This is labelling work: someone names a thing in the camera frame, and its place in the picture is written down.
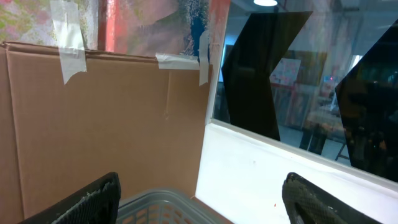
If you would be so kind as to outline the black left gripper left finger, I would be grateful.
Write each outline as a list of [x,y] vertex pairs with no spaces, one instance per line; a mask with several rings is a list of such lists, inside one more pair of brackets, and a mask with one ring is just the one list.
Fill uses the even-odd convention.
[[121,185],[118,174],[109,172],[22,224],[115,224]]

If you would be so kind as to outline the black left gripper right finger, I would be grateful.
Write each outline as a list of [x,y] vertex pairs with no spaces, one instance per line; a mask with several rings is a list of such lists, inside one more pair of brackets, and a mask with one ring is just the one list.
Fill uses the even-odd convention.
[[380,224],[295,172],[284,180],[282,200],[293,224]]

